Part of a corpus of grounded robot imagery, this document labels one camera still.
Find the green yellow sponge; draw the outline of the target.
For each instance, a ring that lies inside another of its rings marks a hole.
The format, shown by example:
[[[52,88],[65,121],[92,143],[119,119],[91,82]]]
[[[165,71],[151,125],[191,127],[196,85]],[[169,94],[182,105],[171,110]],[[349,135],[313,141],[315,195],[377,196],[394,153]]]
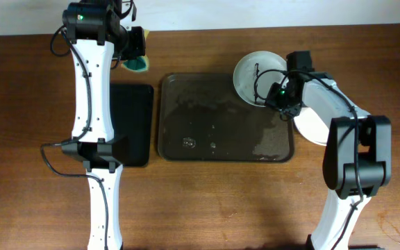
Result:
[[[146,40],[149,35],[149,30],[144,29],[144,43],[143,43],[143,54],[138,56],[137,58],[125,60],[121,67],[133,73],[144,73],[149,71],[150,61],[149,57],[146,55]]]

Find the white plate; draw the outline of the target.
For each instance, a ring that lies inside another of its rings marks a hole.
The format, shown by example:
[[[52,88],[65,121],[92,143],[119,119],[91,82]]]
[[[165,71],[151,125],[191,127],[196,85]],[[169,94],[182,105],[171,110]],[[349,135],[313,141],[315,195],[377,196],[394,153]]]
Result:
[[[312,108],[302,108],[293,120],[296,129],[305,139],[326,146],[329,128]]]
[[[247,103],[263,107],[271,86],[280,83],[284,75],[276,70],[285,71],[287,62],[279,55],[269,51],[256,51],[243,57],[233,72],[233,84],[237,94]],[[254,83],[257,82],[256,98]]]

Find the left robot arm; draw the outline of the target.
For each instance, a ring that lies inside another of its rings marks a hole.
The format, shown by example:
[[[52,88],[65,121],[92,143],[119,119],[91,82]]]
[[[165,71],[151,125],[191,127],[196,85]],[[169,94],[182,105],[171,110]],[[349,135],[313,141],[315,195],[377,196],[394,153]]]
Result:
[[[126,137],[115,134],[111,115],[110,72],[122,61],[145,56],[146,32],[134,21],[133,1],[77,1],[62,14],[60,32],[74,60],[76,110],[63,151],[83,163],[90,186],[89,249],[122,249],[119,227],[119,183]]]

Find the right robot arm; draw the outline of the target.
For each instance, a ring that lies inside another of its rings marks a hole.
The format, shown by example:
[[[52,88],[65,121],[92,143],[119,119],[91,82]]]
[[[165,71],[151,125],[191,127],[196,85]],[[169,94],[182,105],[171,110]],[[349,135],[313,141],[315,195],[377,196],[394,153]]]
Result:
[[[309,51],[288,54],[282,73],[265,105],[293,120],[309,108],[328,129],[322,163],[328,195],[305,248],[348,249],[363,208],[390,182],[391,122],[359,108],[328,73],[315,71]]]

